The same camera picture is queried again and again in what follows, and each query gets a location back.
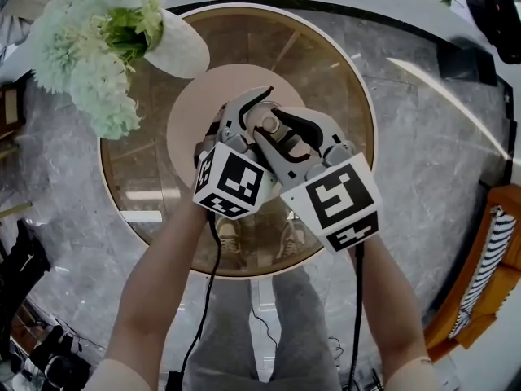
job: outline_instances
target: pink circular base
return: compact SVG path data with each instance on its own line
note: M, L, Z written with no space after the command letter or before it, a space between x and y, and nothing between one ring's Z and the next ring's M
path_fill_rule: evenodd
M268 69L248 64L217 67L195 78L179 94L170 113L166 131L167 148L173 167L182 181L190 187L195 178L195 145L204 139L213 118L222 106L247 90L272 86L266 99L281 106L304 107L296 90L282 77ZM251 129L264 116L269 105L248 115Z

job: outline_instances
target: black and white stripes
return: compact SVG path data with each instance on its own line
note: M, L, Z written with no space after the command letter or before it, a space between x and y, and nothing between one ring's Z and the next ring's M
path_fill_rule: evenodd
M499 262L503 259L514 231L516 221L513 216L506 214L501 207L496 207L492 213L495 214L495 217L493 217L488 231L488 241L484 246L480 263L472 276L469 288L463 295L458 318L449 334L449 339L454 338L470 322L472 309L492 278Z

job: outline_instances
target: shoe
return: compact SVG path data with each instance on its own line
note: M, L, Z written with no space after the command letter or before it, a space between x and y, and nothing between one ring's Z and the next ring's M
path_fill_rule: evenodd
M283 261L287 257L292 257L299 253L300 247L304 245L306 239L305 225L298 220L292 224L286 223L280 236L280 248L275 261Z
M216 222L216 231L221 241L221 256L234 266L244 268L246 259L243 256L240 243L240 225L226 217L220 217Z

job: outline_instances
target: gray pants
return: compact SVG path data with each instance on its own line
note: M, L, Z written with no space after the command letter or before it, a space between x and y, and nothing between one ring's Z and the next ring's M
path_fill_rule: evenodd
M303 268L273 278L282 326L269 383L259 381L249 314L249 281L216 279L203 335L188 362L190 391L299 390L340 391L324 310Z

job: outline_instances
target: glass tabletop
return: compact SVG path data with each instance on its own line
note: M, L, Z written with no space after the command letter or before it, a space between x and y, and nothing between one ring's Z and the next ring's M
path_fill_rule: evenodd
M206 41L210 69L250 64L275 72L298 92L307 108L335 118L372 166L375 126L368 96L353 66L323 33L283 11L253 7L207 7L185 19ZM130 95L138 101L141 127L118 141L102 139L100 156L117 208L149 244L181 197L191 195L172 165L166 140L170 112L190 80L169 76L144 60L135 68ZM239 239L227 252L236 259L221 261L217 275L222 277L273 274L300 264L322 248L279 198L238 220L234 230ZM216 255L206 228L192 269L209 274Z

